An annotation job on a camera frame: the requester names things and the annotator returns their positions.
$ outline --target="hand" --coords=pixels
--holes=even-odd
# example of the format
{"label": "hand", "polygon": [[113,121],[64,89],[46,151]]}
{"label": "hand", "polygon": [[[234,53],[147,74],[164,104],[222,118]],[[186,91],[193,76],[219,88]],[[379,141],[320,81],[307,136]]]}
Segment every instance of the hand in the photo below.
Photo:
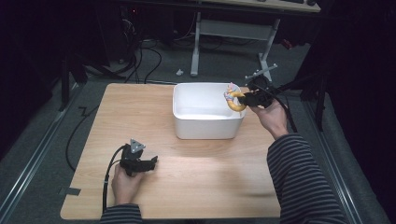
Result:
{"label": "hand", "polygon": [[262,127],[268,130],[275,140],[289,133],[286,112],[277,100],[267,108],[250,106],[250,109],[257,114]]}
{"label": "hand", "polygon": [[120,167],[119,164],[116,165],[113,181],[111,182],[116,205],[132,203],[144,174],[137,173],[135,177],[131,177],[126,174],[125,169]]}

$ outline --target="striped sleeve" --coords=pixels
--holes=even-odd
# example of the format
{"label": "striped sleeve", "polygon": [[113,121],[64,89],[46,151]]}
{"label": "striped sleeve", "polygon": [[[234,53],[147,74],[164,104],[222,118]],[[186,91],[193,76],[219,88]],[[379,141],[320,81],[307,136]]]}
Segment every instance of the striped sleeve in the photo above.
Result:
{"label": "striped sleeve", "polygon": [[278,138],[268,149],[267,162],[281,207],[280,223],[346,223],[310,146],[299,134]]}
{"label": "striped sleeve", "polygon": [[107,208],[102,214],[100,223],[143,223],[137,204],[128,203]]}

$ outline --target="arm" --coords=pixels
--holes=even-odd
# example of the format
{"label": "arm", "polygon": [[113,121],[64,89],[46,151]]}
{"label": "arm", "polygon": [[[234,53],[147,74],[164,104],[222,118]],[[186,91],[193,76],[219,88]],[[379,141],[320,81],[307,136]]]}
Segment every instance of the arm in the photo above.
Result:
{"label": "arm", "polygon": [[140,209],[132,200],[140,186],[144,173],[131,177],[125,170],[116,165],[111,187],[113,188],[116,205],[107,208],[102,214],[100,223],[142,223]]}
{"label": "arm", "polygon": [[251,110],[275,139],[267,162],[281,208],[280,223],[346,223],[310,146],[299,134],[288,132],[279,102]]}

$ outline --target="white container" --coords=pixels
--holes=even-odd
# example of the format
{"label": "white container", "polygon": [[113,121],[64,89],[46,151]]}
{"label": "white container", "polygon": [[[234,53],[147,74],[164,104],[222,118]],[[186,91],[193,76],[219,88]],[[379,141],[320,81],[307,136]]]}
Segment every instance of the white container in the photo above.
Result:
{"label": "white container", "polygon": [[176,135],[181,139],[234,138],[246,115],[228,107],[224,92],[230,83],[181,83],[174,88]]}

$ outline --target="black tape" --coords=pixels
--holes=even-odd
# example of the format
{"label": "black tape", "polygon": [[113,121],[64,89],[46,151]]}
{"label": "black tape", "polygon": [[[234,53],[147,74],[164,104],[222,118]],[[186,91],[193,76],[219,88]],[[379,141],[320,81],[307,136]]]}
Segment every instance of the black tape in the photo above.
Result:
{"label": "black tape", "polygon": [[59,195],[69,194],[69,195],[78,196],[80,192],[81,192],[81,189],[73,189],[73,188],[61,187],[61,189],[59,190],[58,194]]}

